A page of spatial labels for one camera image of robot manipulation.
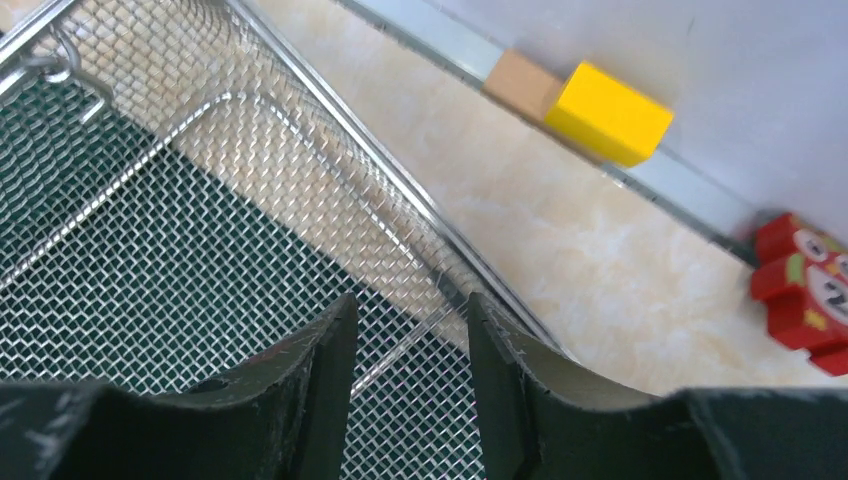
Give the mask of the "metal mesh instrument tray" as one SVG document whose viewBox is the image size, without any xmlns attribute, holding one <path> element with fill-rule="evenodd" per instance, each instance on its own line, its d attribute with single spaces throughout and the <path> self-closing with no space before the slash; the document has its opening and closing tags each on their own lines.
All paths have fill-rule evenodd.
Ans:
<svg viewBox="0 0 848 480">
<path fill-rule="evenodd" d="M 239 1 L 1 25 L 1 377 L 176 393 L 358 304 L 340 475 L 482 479 L 468 299 L 545 328 Z"/>
</svg>

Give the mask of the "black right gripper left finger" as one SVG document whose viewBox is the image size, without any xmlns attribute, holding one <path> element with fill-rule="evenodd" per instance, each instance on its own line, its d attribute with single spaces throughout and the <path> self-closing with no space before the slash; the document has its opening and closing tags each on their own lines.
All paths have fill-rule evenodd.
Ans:
<svg viewBox="0 0 848 480">
<path fill-rule="evenodd" d="M 311 322 L 185 392 L 5 382 L 5 479 L 335 479 L 358 336 L 343 295 Z"/>
</svg>

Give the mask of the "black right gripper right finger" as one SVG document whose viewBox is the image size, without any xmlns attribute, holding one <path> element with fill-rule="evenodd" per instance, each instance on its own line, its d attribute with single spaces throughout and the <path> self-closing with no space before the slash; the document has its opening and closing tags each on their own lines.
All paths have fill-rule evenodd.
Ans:
<svg viewBox="0 0 848 480">
<path fill-rule="evenodd" d="M 843 479 L 847 393 L 685 388 L 665 396 L 601 376 L 474 293 L 468 338 L 491 479 Z"/>
</svg>

